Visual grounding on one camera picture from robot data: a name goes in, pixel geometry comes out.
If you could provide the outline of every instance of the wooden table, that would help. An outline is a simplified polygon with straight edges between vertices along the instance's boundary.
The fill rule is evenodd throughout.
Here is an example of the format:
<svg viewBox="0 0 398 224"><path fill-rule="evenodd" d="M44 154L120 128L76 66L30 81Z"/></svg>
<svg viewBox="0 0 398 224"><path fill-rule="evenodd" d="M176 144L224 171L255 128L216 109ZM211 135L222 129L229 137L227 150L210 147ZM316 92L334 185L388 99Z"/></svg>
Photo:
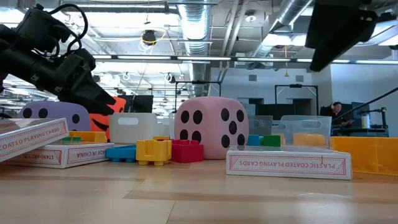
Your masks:
<svg viewBox="0 0 398 224"><path fill-rule="evenodd" d="M398 177L237 176L224 163L0 166L0 223L398 223Z"/></svg>

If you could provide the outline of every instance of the plastic coated playing cards box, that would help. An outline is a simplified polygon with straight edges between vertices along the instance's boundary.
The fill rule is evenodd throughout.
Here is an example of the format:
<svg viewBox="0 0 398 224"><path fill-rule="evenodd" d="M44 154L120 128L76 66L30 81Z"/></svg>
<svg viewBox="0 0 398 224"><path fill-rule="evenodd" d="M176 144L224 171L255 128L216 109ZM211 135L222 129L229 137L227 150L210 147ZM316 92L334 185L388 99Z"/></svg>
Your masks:
<svg viewBox="0 0 398 224"><path fill-rule="evenodd" d="M353 176L349 153L300 146L231 146L226 173L343 180Z"/></svg>
<svg viewBox="0 0 398 224"><path fill-rule="evenodd" d="M106 149L113 146L113 143L57 141L12 158L4 164L63 169L107 161Z"/></svg>
<svg viewBox="0 0 398 224"><path fill-rule="evenodd" d="M0 119L0 162L69 136L62 119Z"/></svg>

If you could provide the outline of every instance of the blue block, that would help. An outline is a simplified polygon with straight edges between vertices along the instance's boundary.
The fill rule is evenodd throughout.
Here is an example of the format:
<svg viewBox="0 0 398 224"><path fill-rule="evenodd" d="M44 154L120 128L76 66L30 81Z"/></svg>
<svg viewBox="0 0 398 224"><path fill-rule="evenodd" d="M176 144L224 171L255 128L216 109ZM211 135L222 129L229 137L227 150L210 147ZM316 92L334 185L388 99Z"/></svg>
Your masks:
<svg viewBox="0 0 398 224"><path fill-rule="evenodd" d="M136 161L136 145L113 147L106 150L106 157L112 162L135 162Z"/></svg>
<svg viewBox="0 0 398 224"><path fill-rule="evenodd" d="M247 146L260 146L260 136L257 134L249 134Z"/></svg>

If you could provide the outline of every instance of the green block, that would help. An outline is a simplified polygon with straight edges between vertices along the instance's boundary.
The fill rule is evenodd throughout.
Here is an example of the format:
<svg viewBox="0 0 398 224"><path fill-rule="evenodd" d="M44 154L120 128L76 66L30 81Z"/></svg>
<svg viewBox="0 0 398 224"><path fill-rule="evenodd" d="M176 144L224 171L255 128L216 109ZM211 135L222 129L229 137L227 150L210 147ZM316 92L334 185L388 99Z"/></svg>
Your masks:
<svg viewBox="0 0 398 224"><path fill-rule="evenodd" d="M274 147L280 147L280 136L273 136L273 135L268 135L264 136L262 140L262 145L263 146L274 146Z"/></svg>
<svg viewBox="0 0 398 224"><path fill-rule="evenodd" d="M81 141L81 138L80 138L80 137L73 137L73 141L74 141L74 142L80 142L80 141Z"/></svg>
<svg viewBox="0 0 398 224"><path fill-rule="evenodd" d="M62 141L72 141L72 138L71 137L65 137L65 138L62 139Z"/></svg>

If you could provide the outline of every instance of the black dot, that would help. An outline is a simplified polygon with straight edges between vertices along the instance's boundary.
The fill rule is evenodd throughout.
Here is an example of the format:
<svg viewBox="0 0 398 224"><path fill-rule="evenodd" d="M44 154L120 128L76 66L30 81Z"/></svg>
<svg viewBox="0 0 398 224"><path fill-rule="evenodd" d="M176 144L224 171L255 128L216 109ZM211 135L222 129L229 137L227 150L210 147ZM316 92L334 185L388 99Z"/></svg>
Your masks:
<svg viewBox="0 0 398 224"><path fill-rule="evenodd" d="M221 118L223 121L227 121L229 119L229 111L226 108L221 111Z"/></svg>
<svg viewBox="0 0 398 224"><path fill-rule="evenodd" d="M202 117L203 116L202 116L201 111L195 111L194 114L193 114L193 122L195 124L200 124Z"/></svg>
<svg viewBox="0 0 398 224"><path fill-rule="evenodd" d="M181 140L187 140L188 139L188 131L187 130L182 130L181 132L180 132L180 139Z"/></svg>
<svg viewBox="0 0 398 224"><path fill-rule="evenodd" d="M231 121L229 124L229 133L236 134L237 130L238 130L238 127L236 126L235 121Z"/></svg>
<svg viewBox="0 0 398 224"><path fill-rule="evenodd" d="M200 134L199 131L194 131L194 132L192 133L192 140L196 140L196 141L198 141L198 142L200 143L200 141L201 141L201 134Z"/></svg>
<svg viewBox="0 0 398 224"><path fill-rule="evenodd" d="M32 109L30 108L24 109L22 115L24 115L24 118L30 118L32 116Z"/></svg>
<svg viewBox="0 0 398 224"><path fill-rule="evenodd" d="M238 110L238 112L236 112L236 117L238 119L239 122L242 122L244 119L244 114L242 110Z"/></svg>
<svg viewBox="0 0 398 224"><path fill-rule="evenodd" d="M189 121L189 112L188 111L183 111L181 113L181 121L184 124Z"/></svg>
<svg viewBox="0 0 398 224"><path fill-rule="evenodd" d="M72 121L73 121L75 124L79 123L79 121L80 121L79 115L74 114L74 115L72 116Z"/></svg>
<svg viewBox="0 0 398 224"><path fill-rule="evenodd" d="M224 148L228 148L229 146L229 137L228 135L223 135L223 137L221 138L221 145L223 145Z"/></svg>
<svg viewBox="0 0 398 224"><path fill-rule="evenodd" d="M244 136L243 134L238 135L238 145L243 146L244 145Z"/></svg>
<svg viewBox="0 0 398 224"><path fill-rule="evenodd" d="M46 118L48 114L49 114L49 112L45 108L42 108L42 109L39 110L39 117L40 118Z"/></svg>

